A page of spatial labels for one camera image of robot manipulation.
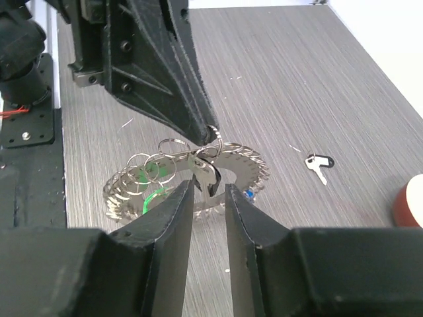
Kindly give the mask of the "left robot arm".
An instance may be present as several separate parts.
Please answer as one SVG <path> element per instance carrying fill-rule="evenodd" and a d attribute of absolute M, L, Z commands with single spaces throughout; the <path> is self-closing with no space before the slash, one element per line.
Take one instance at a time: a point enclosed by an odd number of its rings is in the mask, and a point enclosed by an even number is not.
<path fill-rule="evenodd" d="M 200 76 L 187 1 L 52 1 L 71 26 L 80 87 L 101 85 L 120 104 L 204 146 L 219 124 Z M 1 2 L 1 94 L 19 106 L 46 99 L 36 62 L 46 33 L 24 1 Z"/>

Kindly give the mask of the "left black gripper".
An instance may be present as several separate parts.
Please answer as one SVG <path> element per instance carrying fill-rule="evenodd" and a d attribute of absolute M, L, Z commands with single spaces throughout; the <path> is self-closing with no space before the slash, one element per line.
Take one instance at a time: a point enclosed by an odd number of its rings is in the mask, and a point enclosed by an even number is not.
<path fill-rule="evenodd" d="M 196 145 L 218 127 L 200 75 L 187 1 L 48 1 L 71 26 L 78 87 L 121 104 Z"/>

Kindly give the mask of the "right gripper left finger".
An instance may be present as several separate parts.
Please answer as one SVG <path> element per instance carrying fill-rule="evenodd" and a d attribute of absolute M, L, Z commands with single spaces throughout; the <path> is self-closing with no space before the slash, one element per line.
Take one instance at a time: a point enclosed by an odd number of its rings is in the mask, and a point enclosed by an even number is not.
<path fill-rule="evenodd" d="M 1 231 L 2 316 L 180 316 L 194 185 L 144 216 L 98 229 Z"/>

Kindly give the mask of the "metal key organizer disc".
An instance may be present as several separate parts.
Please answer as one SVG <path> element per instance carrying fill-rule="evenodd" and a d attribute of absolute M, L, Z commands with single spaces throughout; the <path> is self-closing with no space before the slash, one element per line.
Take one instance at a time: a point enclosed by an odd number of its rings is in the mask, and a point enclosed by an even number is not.
<path fill-rule="evenodd" d="M 168 196 L 183 180 L 193 181 L 195 217 L 213 211 L 217 213 L 223 211 L 225 206 L 223 192 L 226 183 L 235 184 L 242 194 L 245 190 L 251 189 L 257 196 L 264 189 L 264 183 L 270 176 L 269 167 L 262 155 L 246 145 L 224 142 L 216 127 L 212 127 L 211 132 L 216 138 L 215 144 L 196 148 L 180 139 L 164 139 L 158 144 L 156 153 L 132 155 L 103 187 L 106 216 L 122 224 L 143 216 L 144 198 L 150 191 L 139 181 L 139 173 L 148 162 L 161 163 L 170 171 L 176 169 L 176 175 L 169 183 L 171 191 Z M 204 201 L 199 182 L 188 166 L 190 153 L 208 160 L 216 169 L 218 183 L 209 187 L 213 196 L 208 201 Z M 153 208 L 166 198 L 155 199 Z"/>

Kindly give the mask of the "key with black tag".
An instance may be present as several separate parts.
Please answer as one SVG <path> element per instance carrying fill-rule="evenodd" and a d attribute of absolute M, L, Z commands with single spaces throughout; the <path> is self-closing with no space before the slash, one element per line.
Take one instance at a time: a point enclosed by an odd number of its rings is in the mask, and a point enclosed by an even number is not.
<path fill-rule="evenodd" d="M 208 160 L 192 153 L 188 155 L 188 166 L 199 182 L 204 201 L 208 201 L 213 196 L 209 187 L 218 183 L 215 167 Z"/>

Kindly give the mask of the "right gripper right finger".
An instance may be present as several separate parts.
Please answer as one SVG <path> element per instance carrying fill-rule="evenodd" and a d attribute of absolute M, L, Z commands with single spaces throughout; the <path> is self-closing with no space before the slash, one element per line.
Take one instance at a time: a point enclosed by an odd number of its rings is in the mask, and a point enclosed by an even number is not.
<path fill-rule="evenodd" d="M 422 231 L 288 229 L 225 188 L 235 316 L 421 316 Z"/>

